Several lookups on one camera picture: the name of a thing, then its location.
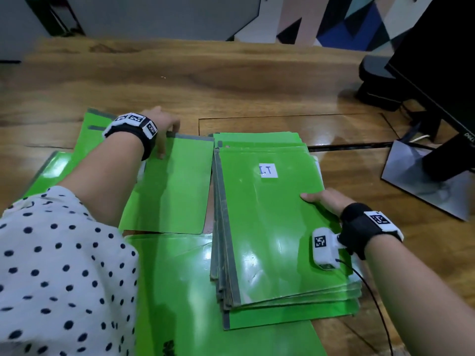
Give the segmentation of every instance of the white shirt with black dots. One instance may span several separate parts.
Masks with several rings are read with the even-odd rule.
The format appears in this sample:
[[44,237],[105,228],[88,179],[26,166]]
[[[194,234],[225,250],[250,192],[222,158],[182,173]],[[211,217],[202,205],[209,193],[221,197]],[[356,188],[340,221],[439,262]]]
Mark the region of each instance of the white shirt with black dots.
[[68,189],[0,219],[0,355],[134,354],[138,254]]

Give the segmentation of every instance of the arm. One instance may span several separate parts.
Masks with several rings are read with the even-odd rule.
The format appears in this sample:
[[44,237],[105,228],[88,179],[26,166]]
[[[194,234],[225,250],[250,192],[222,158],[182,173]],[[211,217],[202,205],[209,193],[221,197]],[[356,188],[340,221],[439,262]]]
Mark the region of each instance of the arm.
[[[302,194],[340,216],[354,201],[328,189]],[[475,350],[475,311],[391,235],[378,235],[365,256],[383,303],[412,355],[469,355]]]
[[[166,131],[178,132],[180,121],[160,107],[141,112],[158,128],[159,157],[165,154]],[[92,150],[58,185],[72,191],[99,222],[118,226],[125,204],[134,188],[143,145],[128,132],[116,132]]]

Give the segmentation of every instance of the monitor screen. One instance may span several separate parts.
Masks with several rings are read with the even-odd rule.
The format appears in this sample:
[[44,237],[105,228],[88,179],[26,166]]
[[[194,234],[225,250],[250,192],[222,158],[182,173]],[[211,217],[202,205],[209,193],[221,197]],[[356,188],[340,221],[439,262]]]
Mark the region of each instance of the monitor screen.
[[475,141],[475,14],[469,0],[433,0],[386,69],[428,111]]

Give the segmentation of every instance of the monitor stand base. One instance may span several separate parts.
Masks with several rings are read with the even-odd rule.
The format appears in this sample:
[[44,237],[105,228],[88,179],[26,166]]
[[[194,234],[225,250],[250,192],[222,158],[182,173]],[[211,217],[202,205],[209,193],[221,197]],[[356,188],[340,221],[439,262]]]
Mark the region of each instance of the monitor stand base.
[[432,181],[422,169],[422,158],[428,153],[429,150],[395,141],[381,178],[461,220],[468,221],[474,176],[469,171],[464,171],[447,181]]

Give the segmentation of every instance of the wooden table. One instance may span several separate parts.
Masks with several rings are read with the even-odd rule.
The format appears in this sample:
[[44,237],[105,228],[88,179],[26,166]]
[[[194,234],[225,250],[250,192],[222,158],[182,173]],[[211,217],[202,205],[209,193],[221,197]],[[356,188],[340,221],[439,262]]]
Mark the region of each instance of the wooden table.
[[[88,107],[121,114],[161,105],[195,135],[294,131],[327,150],[316,153],[327,187],[388,215],[407,247],[475,306],[474,218],[457,221],[380,179],[387,143],[408,120],[354,99],[364,55],[237,42],[42,41],[1,90],[0,207],[24,192],[53,150],[74,148]],[[376,148],[361,149],[369,144]],[[361,304],[356,317],[313,322],[329,355],[388,349],[367,293]]]

